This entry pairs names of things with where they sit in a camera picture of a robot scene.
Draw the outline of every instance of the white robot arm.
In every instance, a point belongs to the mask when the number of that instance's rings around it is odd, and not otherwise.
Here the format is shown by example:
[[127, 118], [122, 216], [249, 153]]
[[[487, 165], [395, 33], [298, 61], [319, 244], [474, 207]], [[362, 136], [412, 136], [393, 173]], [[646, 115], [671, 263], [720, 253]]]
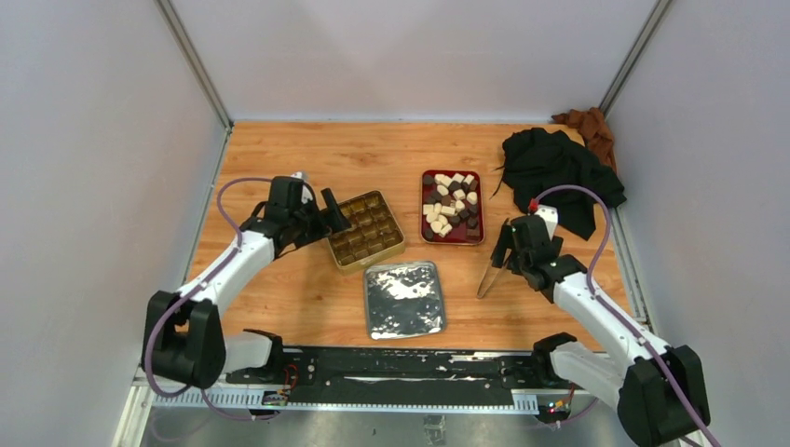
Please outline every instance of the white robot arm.
[[534, 356], [545, 367], [544, 375], [574, 383], [603, 401], [638, 445], [661, 445], [698, 429], [662, 373], [662, 361], [693, 411], [710, 424], [697, 354], [686, 345], [672, 347], [638, 324], [598, 287], [583, 264], [561, 255], [563, 240], [554, 236], [556, 226], [557, 210], [545, 206], [506, 221], [491, 257], [493, 267], [525, 277], [532, 289], [571, 314], [608, 354], [596, 355], [572, 335], [558, 333], [535, 343]]
[[[208, 388], [220, 374], [242, 368], [282, 368], [282, 339], [245, 330], [225, 340], [220, 318], [248, 282], [283, 250], [298, 249], [350, 227], [329, 189], [325, 210], [301, 176], [275, 177], [267, 202], [255, 207], [236, 239], [206, 270], [175, 292], [148, 303], [143, 342], [147, 373]], [[177, 327], [189, 323], [185, 332]]]

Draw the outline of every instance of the gray wall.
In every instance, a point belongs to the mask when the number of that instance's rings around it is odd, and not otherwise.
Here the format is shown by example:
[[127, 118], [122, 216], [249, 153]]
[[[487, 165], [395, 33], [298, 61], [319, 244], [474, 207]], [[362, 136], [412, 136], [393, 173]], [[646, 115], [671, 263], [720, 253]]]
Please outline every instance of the gray wall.
[[235, 119], [545, 121], [598, 105], [654, 2], [173, 3]]
[[2, 2], [0, 61], [0, 445], [107, 445], [224, 132], [151, 1]]
[[788, 445], [790, 4], [675, 2], [610, 116], [659, 332], [725, 445]]

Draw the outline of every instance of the empty chocolate tray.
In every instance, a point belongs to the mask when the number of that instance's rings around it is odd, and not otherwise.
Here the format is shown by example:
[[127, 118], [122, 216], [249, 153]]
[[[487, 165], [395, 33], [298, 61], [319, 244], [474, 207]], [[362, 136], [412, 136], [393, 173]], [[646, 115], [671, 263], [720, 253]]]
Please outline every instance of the empty chocolate tray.
[[351, 228], [329, 238], [337, 268], [344, 275], [403, 253], [403, 232], [379, 191], [340, 203]]

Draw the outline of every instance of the wooden table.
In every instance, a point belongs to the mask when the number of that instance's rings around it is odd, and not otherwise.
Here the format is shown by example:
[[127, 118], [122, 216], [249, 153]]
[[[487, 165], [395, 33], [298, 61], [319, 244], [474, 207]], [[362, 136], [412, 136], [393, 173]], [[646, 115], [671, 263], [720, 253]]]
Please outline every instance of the wooden table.
[[[483, 270], [507, 217], [521, 213], [512, 191], [499, 182], [501, 143], [527, 125], [407, 123], [240, 123], [230, 140], [218, 184], [237, 177], [290, 175], [303, 170], [316, 191], [332, 188], [338, 201], [378, 189], [387, 198], [406, 239], [406, 252], [386, 263], [431, 260], [439, 267], [447, 311], [447, 330], [404, 340], [368, 337], [361, 273], [344, 277], [334, 265], [326, 242], [304, 247], [277, 260], [255, 277], [223, 318], [226, 335], [260, 329], [283, 337], [288, 345], [365, 345], [433, 348], [531, 349], [537, 340], [570, 332], [591, 349], [592, 337], [567, 313], [526, 281], [503, 272], [484, 299], [475, 297]], [[565, 131], [581, 142], [573, 129]], [[426, 169], [475, 170], [484, 193], [485, 241], [476, 247], [436, 246], [418, 232], [420, 174]], [[224, 204], [237, 222], [266, 200], [268, 184], [238, 184], [225, 193]], [[587, 264], [600, 243], [604, 226], [589, 241], [559, 228], [564, 252]], [[201, 235], [192, 275], [202, 271], [233, 238], [233, 231], [211, 205]], [[629, 308], [611, 247], [595, 270], [595, 278], [623, 308]]]

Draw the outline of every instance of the black cloth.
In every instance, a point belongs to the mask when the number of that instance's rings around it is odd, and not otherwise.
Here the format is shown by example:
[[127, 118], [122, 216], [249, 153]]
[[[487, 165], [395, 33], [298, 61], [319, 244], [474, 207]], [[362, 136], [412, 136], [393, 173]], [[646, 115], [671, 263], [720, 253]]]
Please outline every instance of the black cloth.
[[[530, 199], [559, 184], [589, 188], [609, 208], [625, 201], [624, 188], [614, 170], [602, 165], [595, 154], [573, 142], [562, 131], [522, 130], [505, 140], [502, 149], [505, 164], [501, 167], [501, 182], [513, 188], [513, 202], [524, 214], [529, 209]], [[541, 199], [540, 203], [557, 208], [560, 225], [571, 233], [586, 240], [595, 232], [595, 201], [586, 194], [556, 192]]]

